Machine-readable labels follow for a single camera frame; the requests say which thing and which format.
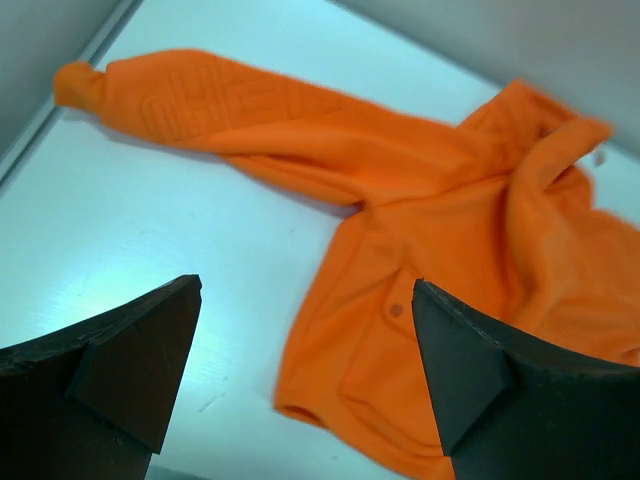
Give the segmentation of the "orange zip jacket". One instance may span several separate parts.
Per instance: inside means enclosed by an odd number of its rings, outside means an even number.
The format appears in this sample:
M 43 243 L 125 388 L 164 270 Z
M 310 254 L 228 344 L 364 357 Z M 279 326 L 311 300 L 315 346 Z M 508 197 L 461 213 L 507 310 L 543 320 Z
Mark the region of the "orange zip jacket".
M 355 213 L 288 337 L 280 413 L 415 479 L 454 472 L 411 317 L 417 279 L 550 343 L 639 362 L 639 232 L 577 162 L 610 128 L 514 82 L 456 126 L 198 50 L 63 66 L 60 106 Z

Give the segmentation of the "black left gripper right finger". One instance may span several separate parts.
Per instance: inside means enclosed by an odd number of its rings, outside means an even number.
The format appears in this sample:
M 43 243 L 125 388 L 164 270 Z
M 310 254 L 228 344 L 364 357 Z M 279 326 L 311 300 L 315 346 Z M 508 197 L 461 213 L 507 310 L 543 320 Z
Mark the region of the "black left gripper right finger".
M 543 341 L 424 280 L 412 310 L 457 478 L 638 477 L 637 368 Z

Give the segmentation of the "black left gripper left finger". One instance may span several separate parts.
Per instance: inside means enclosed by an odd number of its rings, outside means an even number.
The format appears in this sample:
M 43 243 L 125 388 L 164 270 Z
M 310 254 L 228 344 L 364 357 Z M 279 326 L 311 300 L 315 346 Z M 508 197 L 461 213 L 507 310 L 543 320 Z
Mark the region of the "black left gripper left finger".
M 166 437 L 201 288 L 183 275 L 2 349 L 2 478 L 144 478 Z

